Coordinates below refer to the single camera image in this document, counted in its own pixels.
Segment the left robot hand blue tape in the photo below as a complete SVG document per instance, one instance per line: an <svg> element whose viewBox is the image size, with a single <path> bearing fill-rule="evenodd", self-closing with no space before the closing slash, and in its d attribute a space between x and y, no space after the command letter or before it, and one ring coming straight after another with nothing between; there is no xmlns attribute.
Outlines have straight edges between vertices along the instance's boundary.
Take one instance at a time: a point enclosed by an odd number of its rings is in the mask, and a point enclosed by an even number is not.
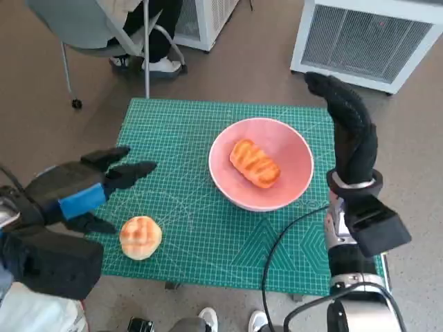
<svg viewBox="0 0 443 332"><path fill-rule="evenodd" d="M97 150L78 161L53 166L35 177L25 193L42 211L46 225L62 222L74 232L114 234L116 227L92 211L116 190L133 187L157 166L150 160L115 165L130 150L128 146Z"/></svg>

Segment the right robot hand black glove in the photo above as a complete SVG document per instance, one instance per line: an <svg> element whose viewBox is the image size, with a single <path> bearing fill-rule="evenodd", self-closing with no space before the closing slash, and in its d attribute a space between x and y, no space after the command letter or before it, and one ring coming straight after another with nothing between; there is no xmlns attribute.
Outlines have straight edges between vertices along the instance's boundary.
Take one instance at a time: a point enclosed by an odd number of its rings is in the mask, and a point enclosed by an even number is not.
<svg viewBox="0 0 443 332"><path fill-rule="evenodd" d="M334 123L335 172L346 185L373 179L377 159L377 128L361 97L334 76L307 72L310 93L323 98Z"/></svg>

